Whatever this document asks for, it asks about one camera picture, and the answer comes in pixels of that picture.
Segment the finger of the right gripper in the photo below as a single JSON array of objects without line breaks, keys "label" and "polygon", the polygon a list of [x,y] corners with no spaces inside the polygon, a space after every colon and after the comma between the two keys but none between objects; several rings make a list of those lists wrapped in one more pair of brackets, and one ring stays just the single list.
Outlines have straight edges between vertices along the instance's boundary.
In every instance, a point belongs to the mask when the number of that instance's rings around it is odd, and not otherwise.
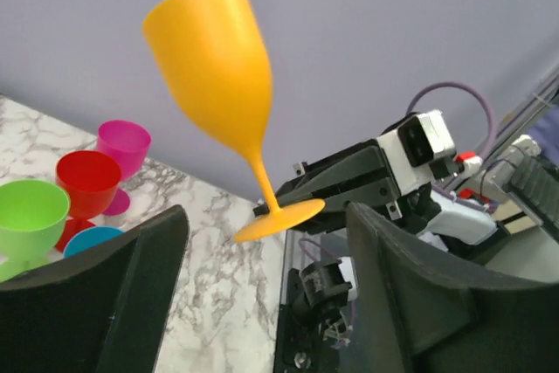
[{"label": "finger of the right gripper", "polygon": [[[284,206],[310,198],[313,197],[277,199],[279,204]],[[391,176],[387,176],[341,194],[321,199],[326,204],[324,209],[311,219],[297,224],[293,228],[294,230],[304,233],[329,233],[340,230],[346,226],[346,208],[352,202],[385,208],[385,205],[393,200],[393,179]]]},{"label": "finger of the right gripper", "polygon": [[277,198],[327,198],[389,175],[383,152],[371,145],[344,149],[312,163],[297,162],[294,171],[296,177],[278,189]]}]

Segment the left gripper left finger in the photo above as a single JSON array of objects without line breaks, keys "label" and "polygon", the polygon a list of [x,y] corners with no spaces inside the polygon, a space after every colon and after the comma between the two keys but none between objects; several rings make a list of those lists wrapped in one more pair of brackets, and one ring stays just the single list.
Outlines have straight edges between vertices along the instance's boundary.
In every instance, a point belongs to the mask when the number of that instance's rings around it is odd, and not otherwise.
[{"label": "left gripper left finger", "polygon": [[3,372],[152,372],[189,220],[178,204],[1,285]]}]

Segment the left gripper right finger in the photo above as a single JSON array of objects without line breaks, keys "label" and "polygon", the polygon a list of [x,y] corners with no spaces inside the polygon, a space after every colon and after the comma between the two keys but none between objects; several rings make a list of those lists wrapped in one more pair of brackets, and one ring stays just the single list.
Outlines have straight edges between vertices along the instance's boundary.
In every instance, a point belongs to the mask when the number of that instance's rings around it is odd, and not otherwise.
[{"label": "left gripper right finger", "polygon": [[555,372],[558,286],[497,273],[346,211],[370,372]]}]

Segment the blue wine glass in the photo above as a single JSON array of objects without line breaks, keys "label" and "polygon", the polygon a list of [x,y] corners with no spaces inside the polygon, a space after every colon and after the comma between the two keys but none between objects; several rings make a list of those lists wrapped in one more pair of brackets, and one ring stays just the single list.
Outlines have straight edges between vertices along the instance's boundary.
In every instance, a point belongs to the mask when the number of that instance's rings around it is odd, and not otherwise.
[{"label": "blue wine glass", "polygon": [[121,229],[113,226],[94,226],[87,228],[68,241],[62,252],[63,257],[72,257],[77,253],[116,238],[122,233],[123,231]]}]

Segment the green wine glass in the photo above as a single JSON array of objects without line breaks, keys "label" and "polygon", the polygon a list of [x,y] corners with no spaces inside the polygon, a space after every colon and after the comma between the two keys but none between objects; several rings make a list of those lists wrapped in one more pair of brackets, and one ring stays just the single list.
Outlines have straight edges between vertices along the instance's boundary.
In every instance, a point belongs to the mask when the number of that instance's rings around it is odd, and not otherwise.
[{"label": "green wine glass", "polygon": [[54,183],[19,179],[1,186],[1,281],[49,263],[70,209],[70,197]]}]

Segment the red wine glass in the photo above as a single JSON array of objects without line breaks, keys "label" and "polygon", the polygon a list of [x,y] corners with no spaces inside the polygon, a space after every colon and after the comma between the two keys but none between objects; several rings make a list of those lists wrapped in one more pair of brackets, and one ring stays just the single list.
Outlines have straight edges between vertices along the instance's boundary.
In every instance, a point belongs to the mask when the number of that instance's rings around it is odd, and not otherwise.
[{"label": "red wine glass", "polygon": [[110,156],[96,150],[78,150],[61,157],[56,165],[56,184],[70,197],[69,219],[55,248],[63,252],[79,232],[94,227],[113,202],[121,181],[121,168]]}]

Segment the pink wine glass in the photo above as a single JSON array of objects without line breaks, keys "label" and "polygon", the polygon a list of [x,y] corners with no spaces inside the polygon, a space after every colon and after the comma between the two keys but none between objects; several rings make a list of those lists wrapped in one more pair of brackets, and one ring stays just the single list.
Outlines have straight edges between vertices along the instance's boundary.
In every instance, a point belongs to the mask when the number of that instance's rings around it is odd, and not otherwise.
[{"label": "pink wine glass", "polygon": [[96,150],[113,158],[121,169],[119,184],[142,167],[152,142],[149,131],[132,121],[103,122],[97,131]]}]

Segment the orange wine glass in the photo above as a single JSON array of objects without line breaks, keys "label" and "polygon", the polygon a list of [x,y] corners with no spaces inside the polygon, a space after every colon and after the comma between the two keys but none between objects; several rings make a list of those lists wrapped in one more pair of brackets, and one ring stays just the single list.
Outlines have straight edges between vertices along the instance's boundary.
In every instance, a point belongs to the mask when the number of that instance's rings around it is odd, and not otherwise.
[{"label": "orange wine glass", "polygon": [[273,74],[250,0],[163,0],[142,31],[183,113],[241,155],[262,190],[268,214],[235,235],[258,240],[295,227],[325,206],[308,199],[279,205],[261,149],[273,103]]}]

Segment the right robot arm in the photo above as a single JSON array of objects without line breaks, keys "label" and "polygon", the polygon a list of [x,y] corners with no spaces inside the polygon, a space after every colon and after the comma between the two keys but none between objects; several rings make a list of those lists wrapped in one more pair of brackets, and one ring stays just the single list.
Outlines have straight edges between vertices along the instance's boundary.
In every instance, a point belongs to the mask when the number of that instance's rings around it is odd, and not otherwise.
[{"label": "right robot arm", "polygon": [[503,230],[486,206],[434,184],[435,175],[470,175],[481,164],[473,152],[450,154],[428,165],[426,180],[408,194],[399,189],[395,158],[375,139],[295,164],[295,178],[276,192],[278,202],[321,198],[326,206],[287,238],[274,371],[336,372],[341,354],[361,343],[355,332],[361,314],[355,262],[349,250],[324,245],[347,237],[349,204],[366,204],[408,233],[466,259],[501,238]]}]

